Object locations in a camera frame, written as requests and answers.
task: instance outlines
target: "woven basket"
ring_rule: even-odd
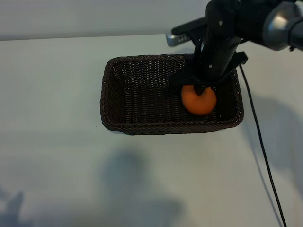
[[[145,55],[110,60],[101,92],[105,127],[129,135],[204,133],[239,125],[244,116],[237,71],[213,87],[217,104],[211,114],[190,114],[181,101],[181,87],[169,76],[190,62],[192,54]]]

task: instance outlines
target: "orange fruit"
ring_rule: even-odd
[[[217,98],[211,87],[197,95],[194,85],[184,85],[181,91],[182,103],[192,114],[203,116],[210,114],[216,106]]]

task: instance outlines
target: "basket rim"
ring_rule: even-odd
[[[192,58],[193,54],[161,54],[161,55],[138,55],[138,56],[127,56],[127,57],[116,57],[113,59],[110,59],[108,63],[105,66],[104,70],[104,76],[102,78],[102,92],[101,92],[101,100],[100,100],[100,113],[101,113],[101,119],[103,124],[106,127],[113,127],[115,130],[117,128],[123,128],[124,130],[127,130],[128,128],[132,127],[146,127],[146,126],[153,126],[155,127],[163,127],[163,126],[172,126],[175,127],[178,126],[206,126],[206,125],[226,125],[234,122],[234,125],[237,126],[238,122],[241,122],[243,120],[244,114],[243,114],[243,104],[240,100],[240,94],[236,94],[235,90],[233,90],[234,97],[236,99],[236,103],[238,104],[237,112],[233,118],[230,118],[228,120],[223,121],[181,121],[181,122],[159,122],[159,123],[114,123],[112,122],[106,114],[106,109],[102,108],[103,106],[106,106],[107,103],[107,76],[108,74],[112,73],[113,67],[116,63],[120,62],[128,62],[128,61],[148,61],[148,60],[173,60],[173,59],[182,59],[185,60]],[[232,71],[231,73],[234,73],[234,75],[238,78],[236,69]]]

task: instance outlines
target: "white tabletop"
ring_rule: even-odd
[[[249,57],[244,69],[286,221],[301,227],[303,53],[255,44],[239,49]],[[0,42],[0,222],[278,227],[241,75],[245,117],[236,128],[128,136],[101,124],[110,59],[192,51],[191,43],[169,48],[164,35]],[[18,207],[17,225],[7,214],[16,219]]]

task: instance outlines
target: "black cable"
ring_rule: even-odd
[[[280,204],[280,200],[279,200],[278,194],[276,192],[276,187],[275,187],[275,184],[274,184],[274,180],[273,180],[273,177],[271,175],[271,171],[270,171],[267,155],[266,155],[266,152],[265,152],[265,149],[264,149],[263,140],[262,140],[262,136],[261,136],[261,131],[260,131],[260,127],[259,127],[259,122],[258,122],[258,119],[257,119],[257,115],[256,115],[254,104],[252,102],[252,97],[251,97],[251,93],[250,93],[250,87],[248,86],[248,82],[247,82],[245,73],[243,71],[242,65],[240,65],[240,70],[241,70],[242,76],[243,76],[244,81],[245,81],[245,85],[246,85],[246,88],[247,88],[248,96],[250,98],[250,106],[251,106],[251,109],[252,109],[252,113],[254,114],[254,119],[255,119],[255,122],[256,122],[257,130],[258,130],[260,145],[261,145],[263,156],[264,156],[264,159],[265,159],[265,163],[266,163],[266,167],[267,167],[270,183],[271,183],[271,186],[272,186],[274,194],[275,194],[276,202],[277,202],[278,207],[279,207],[279,212],[280,212],[280,215],[281,215],[281,219],[282,219],[283,225],[284,225],[284,227],[287,227],[285,219],[284,219],[282,207],[281,207],[281,204]]]

